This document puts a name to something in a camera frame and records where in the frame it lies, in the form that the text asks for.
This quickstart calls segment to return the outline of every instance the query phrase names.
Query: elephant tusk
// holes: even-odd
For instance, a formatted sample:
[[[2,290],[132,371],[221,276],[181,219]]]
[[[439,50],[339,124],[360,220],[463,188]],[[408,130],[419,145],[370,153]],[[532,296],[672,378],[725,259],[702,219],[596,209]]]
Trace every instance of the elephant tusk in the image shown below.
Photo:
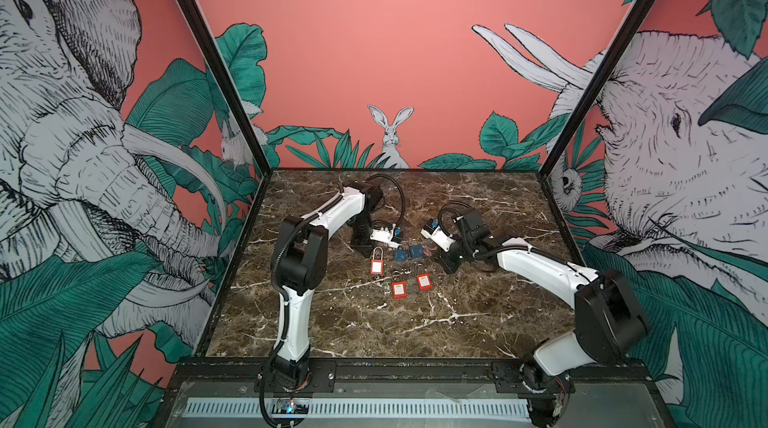
[[[531,32],[515,27],[512,24],[504,25],[504,28],[512,34],[528,50],[534,58],[548,68],[553,74],[566,80],[577,88],[586,88],[589,81],[592,80],[592,73],[573,65],[568,60],[554,51],[542,39],[536,37]]]
[[[507,65],[526,80],[553,92],[562,92],[563,88],[568,85],[568,82],[551,71],[541,68],[531,60],[523,57],[507,40],[499,37],[493,31],[488,30],[482,25],[475,25],[472,27],[472,30],[475,30],[476,34],[483,37],[501,55]]]
[[[114,255],[96,232],[82,202],[58,203],[48,209],[48,215],[59,233],[83,260],[94,262]]]
[[[219,213],[221,214],[221,232],[224,232],[224,227],[226,226],[226,203],[224,203],[221,190],[219,190],[214,177],[191,156],[182,152],[177,147],[130,125],[124,126],[123,146],[134,155],[154,156],[164,162],[172,163],[179,168],[185,169],[194,175],[216,198],[216,205],[219,207]]]
[[[142,307],[166,308],[194,299],[206,286],[208,286],[207,280],[186,290],[171,290],[157,286],[145,279],[136,285],[125,299]]]

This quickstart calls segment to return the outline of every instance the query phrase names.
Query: elephant eye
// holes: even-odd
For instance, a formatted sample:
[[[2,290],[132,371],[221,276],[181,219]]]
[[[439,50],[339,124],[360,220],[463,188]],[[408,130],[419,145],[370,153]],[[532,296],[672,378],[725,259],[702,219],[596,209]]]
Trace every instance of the elephant eye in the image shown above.
[[[679,113],[676,113],[674,116],[672,116],[672,129],[677,134],[677,138],[680,138],[680,124],[682,121],[683,120]]]
[[[16,4],[16,9],[20,14],[22,14],[22,17],[24,17],[24,21],[27,22],[27,25],[29,25],[29,21],[34,18],[32,7],[30,7],[29,4],[24,0],[13,0],[13,3]]]

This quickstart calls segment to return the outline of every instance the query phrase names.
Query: black frame post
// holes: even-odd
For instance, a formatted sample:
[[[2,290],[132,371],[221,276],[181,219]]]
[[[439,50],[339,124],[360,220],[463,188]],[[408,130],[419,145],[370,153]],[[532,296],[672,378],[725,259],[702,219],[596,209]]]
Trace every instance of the black frame post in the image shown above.
[[[187,23],[192,30],[192,34],[197,40],[197,45],[203,52],[203,57],[208,63],[211,73],[216,79],[216,83],[221,88],[221,93],[224,95],[226,104],[229,105],[232,114],[235,116],[237,125],[240,127],[240,131],[245,136],[245,141],[248,143],[250,151],[253,153],[256,159],[256,166],[264,175],[268,177],[272,173],[272,167],[269,162],[266,161],[266,155],[259,145],[259,141],[254,135],[254,127],[250,123],[250,119],[245,114],[243,104],[240,102],[240,95],[237,93],[232,78],[230,77],[229,70],[226,68],[224,61],[221,59],[221,53],[216,46],[216,40],[211,32],[208,30],[208,24],[205,21],[203,13],[200,11],[200,7],[197,6],[196,0],[176,0],[181,12],[184,14],[184,18],[187,19]]]
[[[560,160],[561,155],[571,143],[571,138],[576,134],[576,130],[584,121],[584,117],[589,113],[590,108],[594,106],[594,101],[598,98],[600,90],[610,75],[613,73],[614,68],[618,64],[619,60],[624,56],[624,51],[629,46],[630,41],[640,29],[643,20],[650,11],[650,8],[654,5],[656,0],[635,0],[632,7],[621,24],[619,31],[616,33],[613,42],[611,42],[608,50],[605,52],[603,61],[600,62],[598,69],[595,70],[592,80],[589,81],[587,88],[584,89],[584,93],[581,94],[578,104],[574,108],[571,117],[565,124],[562,133],[558,137],[558,141],[552,147],[552,151],[547,155],[547,159],[544,161],[540,174],[546,179],[554,165]]]

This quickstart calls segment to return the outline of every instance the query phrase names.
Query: brown marble surface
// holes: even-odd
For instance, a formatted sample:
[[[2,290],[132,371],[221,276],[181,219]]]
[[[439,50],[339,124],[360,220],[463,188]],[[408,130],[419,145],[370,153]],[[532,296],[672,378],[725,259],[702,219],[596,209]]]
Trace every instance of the brown marble surface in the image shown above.
[[[406,193],[403,239],[436,249],[419,234],[449,199],[475,206],[494,232],[522,236],[566,259],[565,243],[533,174],[392,173]],[[269,262],[280,221],[320,206],[340,181],[371,173],[278,171],[264,198],[250,242],[227,296],[208,356],[267,356],[277,331],[277,293]],[[386,205],[375,219],[397,220],[399,196],[384,181]],[[312,299],[312,356],[521,356],[547,337],[573,328],[573,311],[523,277],[482,262],[447,275],[427,258],[395,262],[384,250],[384,275],[370,275],[370,259],[349,247],[351,229],[331,239],[328,271]],[[433,288],[419,291],[427,272]],[[392,297],[393,280],[408,296]]]

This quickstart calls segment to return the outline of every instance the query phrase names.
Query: elephant ear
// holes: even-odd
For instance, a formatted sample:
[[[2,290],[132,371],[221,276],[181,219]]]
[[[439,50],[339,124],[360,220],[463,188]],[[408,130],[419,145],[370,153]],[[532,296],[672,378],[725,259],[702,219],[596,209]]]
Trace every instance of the elephant ear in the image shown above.
[[[120,107],[134,78],[141,37],[134,0],[43,0],[94,88]]]

